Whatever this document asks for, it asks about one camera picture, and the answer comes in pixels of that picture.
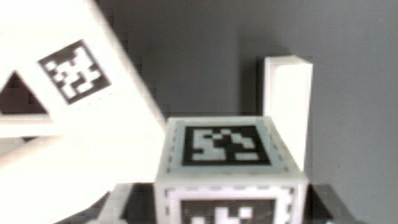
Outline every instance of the white foam block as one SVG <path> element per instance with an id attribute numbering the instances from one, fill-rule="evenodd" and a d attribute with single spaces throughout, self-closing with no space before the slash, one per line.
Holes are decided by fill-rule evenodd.
<path id="1" fill-rule="evenodd" d="M 296 56 L 264 58 L 264 116 L 276 131 L 299 170 L 305 160 L 312 64 Z"/>

